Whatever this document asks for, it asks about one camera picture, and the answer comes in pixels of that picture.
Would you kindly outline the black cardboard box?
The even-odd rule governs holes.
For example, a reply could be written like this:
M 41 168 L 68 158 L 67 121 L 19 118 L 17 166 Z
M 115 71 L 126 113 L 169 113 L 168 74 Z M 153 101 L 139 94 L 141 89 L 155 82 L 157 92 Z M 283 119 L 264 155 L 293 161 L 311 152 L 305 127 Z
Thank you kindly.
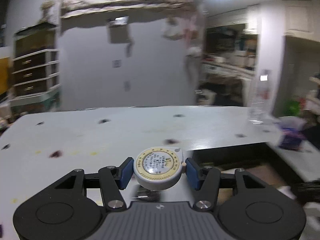
M 274 148 L 265 142 L 195 150 L 193 160 L 200 166 L 233 173 L 237 168 L 279 188 L 288 186 L 300 204 L 319 203 L 319 178 L 308 181 Z

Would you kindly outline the black smartwatch body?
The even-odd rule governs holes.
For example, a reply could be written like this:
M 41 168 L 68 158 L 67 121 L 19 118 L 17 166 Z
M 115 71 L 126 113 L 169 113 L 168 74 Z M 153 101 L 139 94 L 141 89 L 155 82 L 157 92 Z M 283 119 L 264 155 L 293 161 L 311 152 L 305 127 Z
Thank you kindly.
M 139 187 L 133 195 L 132 199 L 141 202 L 159 202 L 161 200 L 161 192 Z

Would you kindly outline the clear water bottle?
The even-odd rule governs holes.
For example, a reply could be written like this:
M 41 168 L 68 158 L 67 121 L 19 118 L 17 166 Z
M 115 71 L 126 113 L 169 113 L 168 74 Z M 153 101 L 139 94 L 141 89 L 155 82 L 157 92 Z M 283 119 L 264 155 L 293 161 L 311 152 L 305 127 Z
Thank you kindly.
M 264 69 L 255 84 L 251 107 L 249 110 L 249 121 L 252 124 L 263 124 L 270 106 L 270 74 L 271 71 Z

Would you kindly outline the round tape measure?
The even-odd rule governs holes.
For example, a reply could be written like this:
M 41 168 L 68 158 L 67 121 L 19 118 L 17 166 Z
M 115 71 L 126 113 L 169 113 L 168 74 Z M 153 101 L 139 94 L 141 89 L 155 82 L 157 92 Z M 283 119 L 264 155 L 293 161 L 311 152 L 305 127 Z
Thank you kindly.
M 181 148 L 151 147 L 134 160 L 136 181 L 148 190 L 162 191 L 173 187 L 183 171 L 184 154 Z

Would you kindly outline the white plush sheep toy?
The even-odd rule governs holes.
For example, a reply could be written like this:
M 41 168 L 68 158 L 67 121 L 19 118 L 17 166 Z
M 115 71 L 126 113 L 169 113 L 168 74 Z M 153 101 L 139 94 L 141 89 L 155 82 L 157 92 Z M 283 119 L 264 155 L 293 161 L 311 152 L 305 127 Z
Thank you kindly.
M 201 57 L 202 55 L 202 48 L 195 46 L 195 47 L 189 47 L 187 50 L 187 56 L 189 57 Z

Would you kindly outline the white wall socket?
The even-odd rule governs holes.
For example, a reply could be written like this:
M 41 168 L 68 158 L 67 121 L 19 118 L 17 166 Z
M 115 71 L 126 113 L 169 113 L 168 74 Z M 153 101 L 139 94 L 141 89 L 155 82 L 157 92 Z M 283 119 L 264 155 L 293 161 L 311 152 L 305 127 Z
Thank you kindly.
M 121 60 L 113 60 L 112 67 L 113 68 L 120 68 L 121 67 Z

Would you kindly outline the glass terrarium tank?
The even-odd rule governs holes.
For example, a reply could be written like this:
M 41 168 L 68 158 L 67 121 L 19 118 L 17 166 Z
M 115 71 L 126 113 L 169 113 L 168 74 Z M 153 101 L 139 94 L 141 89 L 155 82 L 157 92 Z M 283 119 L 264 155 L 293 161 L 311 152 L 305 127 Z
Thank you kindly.
M 49 22 L 24 27 L 14 34 L 15 57 L 56 47 L 57 25 Z

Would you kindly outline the purple floral tissue box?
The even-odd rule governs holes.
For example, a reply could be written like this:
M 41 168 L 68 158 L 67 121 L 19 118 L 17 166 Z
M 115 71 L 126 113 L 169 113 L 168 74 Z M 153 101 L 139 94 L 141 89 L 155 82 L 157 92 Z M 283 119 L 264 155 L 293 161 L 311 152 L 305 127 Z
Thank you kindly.
M 300 151 L 302 142 L 306 140 L 302 133 L 306 124 L 305 119 L 297 116 L 280 117 L 278 126 L 283 135 L 279 147 L 289 151 Z

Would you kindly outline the white drawer cabinet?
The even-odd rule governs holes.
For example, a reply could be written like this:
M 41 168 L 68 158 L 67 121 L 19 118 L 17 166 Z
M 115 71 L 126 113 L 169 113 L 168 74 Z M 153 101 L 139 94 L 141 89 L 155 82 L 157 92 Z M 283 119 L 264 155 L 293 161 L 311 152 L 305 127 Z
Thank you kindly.
M 51 92 L 60 87 L 59 51 L 43 49 L 12 60 L 14 91 L 18 97 Z

